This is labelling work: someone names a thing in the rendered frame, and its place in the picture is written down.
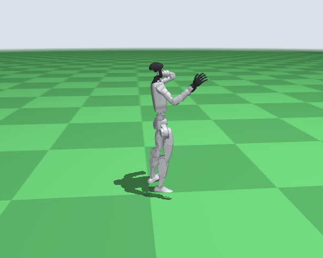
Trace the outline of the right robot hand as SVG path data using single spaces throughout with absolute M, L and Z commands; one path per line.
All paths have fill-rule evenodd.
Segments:
M 193 92 L 196 87 L 200 86 L 204 81 L 207 81 L 208 79 L 206 80 L 203 80 L 205 78 L 207 78 L 206 74 L 202 75 L 204 73 L 201 73 L 199 76 L 198 74 L 196 74 L 195 78 L 194 78 L 194 81 L 193 81 L 193 84 L 191 84 L 190 86 L 193 88 L 193 90 L 191 92 Z M 202 75 L 202 76 L 201 76 Z M 197 77 L 198 76 L 198 77 Z M 201 77 L 200 77 L 201 76 Z M 204 77 L 206 76 L 206 77 Z M 203 78 L 202 78 L 203 77 Z M 202 79 L 201 79 L 202 78 Z M 202 81 L 202 82 L 201 82 Z

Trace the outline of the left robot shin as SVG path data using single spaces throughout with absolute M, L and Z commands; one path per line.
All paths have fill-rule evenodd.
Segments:
M 158 158 L 160 157 L 160 155 L 158 157 L 153 157 L 151 155 L 151 150 L 150 150 L 150 164 L 149 165 L 150 165 L 150 177 L 153 179 L 155 177 L 155 173 L 157 170 L 156 168 L 158 167 Z

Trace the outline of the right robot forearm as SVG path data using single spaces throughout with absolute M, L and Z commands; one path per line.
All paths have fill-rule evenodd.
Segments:
M 192 92 L 193 88 L 189 86 L 187 89 L 184 90 L 180 95 L 172 99 L 172 104 L 177 104 L 180 103 L 181 101 L 183 102 L 184 99 L 189 96 Z

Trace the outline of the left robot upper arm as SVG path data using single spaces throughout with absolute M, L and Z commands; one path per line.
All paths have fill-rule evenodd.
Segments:
M 165 84 L 165 83 L 173 80 L 174 78 L 175 78 L 175 73 L 169 72 L 169 76 L 168 77 L 163 77 L 160 81 Z

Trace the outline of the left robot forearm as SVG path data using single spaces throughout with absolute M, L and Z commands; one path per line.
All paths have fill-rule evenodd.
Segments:
M 170 71 L 168 71 L 168 70 L 162 70 L 161 72 L 162 72 L 162 75 L 163 76 L 168 77 Z M 157 75 L 159 75 L 159 72 L 158 71 L 157 71 Z M 159 79 L 161 80 L 162 78 L 159 78 Z

